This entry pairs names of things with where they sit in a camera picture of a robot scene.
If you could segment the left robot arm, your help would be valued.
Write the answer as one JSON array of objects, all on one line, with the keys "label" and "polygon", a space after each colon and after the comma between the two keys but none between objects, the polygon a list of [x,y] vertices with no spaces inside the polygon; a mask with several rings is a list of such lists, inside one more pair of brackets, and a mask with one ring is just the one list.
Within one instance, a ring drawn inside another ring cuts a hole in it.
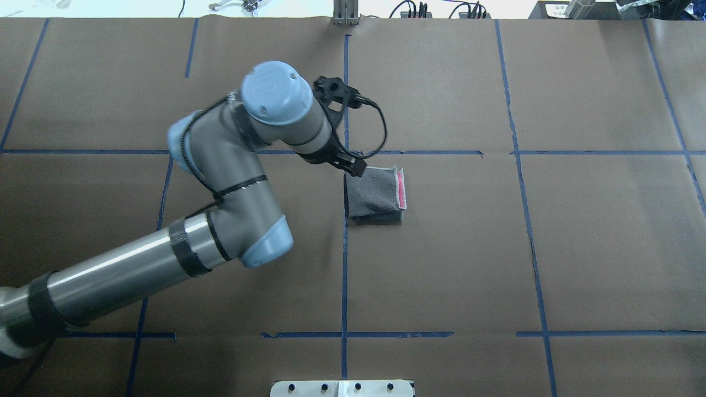
[{"label": "left robot arm", "polygon": [[306,163],[359,178],[378,151],[348,150],[337,130],[343,110],[361,106],[381,110],[342,78],[320,76],[308,83],[288,63],[265,61],[239,88],[173,124],[170,156],[210,193],[210,203],[25,286],[2,287],[2,368],[222,264],[237,260],[257,268],[287,254],[293,235],[259,153],[280,142]]}]

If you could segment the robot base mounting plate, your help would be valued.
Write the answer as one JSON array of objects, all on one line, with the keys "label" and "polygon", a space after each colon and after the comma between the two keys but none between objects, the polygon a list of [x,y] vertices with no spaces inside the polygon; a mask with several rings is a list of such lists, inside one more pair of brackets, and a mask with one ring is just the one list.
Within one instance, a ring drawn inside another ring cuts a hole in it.
[{"label": "robot base mounting plate", "polygon": [[405,379],[278,381],[270,396],[416,396],[416,389]]}]

